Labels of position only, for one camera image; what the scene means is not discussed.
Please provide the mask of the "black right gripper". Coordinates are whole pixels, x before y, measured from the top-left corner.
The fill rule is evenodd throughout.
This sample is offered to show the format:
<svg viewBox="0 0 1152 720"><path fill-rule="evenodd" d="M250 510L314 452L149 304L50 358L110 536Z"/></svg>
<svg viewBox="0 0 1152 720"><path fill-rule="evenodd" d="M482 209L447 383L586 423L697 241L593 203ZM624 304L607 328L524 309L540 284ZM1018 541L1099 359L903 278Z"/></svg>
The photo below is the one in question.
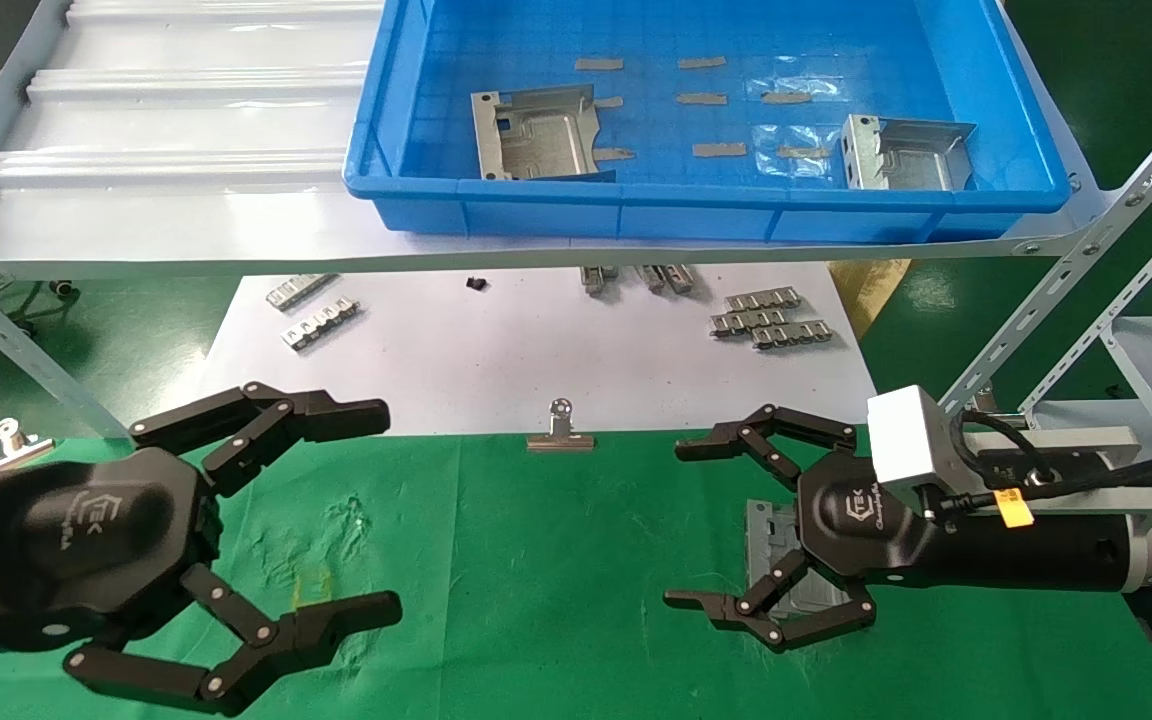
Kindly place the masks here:
<svg viewBox="0 0 1152 720"><path fill-rule="evenodd" d="M831 452L803 473L774 447L774 435ZM744 594L667 591L664 602L672 609L704 612L718 630L748 632L776 653L873 626L877 606L863 582L914 579L937 526L882 488L872 462L854 455L856 447L851 425L780 406L763 406L742 420L722 420L702 438L680 439L676 457L682 462L744 455L783 488L797 488L797 538L805 552L787 552ZM778 623L771 609L814 568L844 582L847 601Z"/></svg>

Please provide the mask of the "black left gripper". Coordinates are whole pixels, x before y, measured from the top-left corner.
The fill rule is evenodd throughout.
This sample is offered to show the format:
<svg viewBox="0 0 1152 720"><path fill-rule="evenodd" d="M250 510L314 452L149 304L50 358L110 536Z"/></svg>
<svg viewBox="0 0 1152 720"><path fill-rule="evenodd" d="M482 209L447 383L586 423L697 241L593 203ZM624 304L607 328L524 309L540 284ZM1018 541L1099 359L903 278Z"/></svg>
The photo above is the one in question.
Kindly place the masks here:
<svg viewBox="0 0 1152 720"><path fill-rule="evenodd" d="M396 626L396 592L314 602L271 620L206 566L223 532L215 497L233 497L301 441L391 429L380 397L339 402L247 382L134 420L142 450L109 462L55 461L0 471L0 653L82 644L70 679L119 700L238 717L278 680L332 662L356 632ZM217 448L202 473L180 455ZM238 638L207 669L126 653L191 601Z"/></svg>

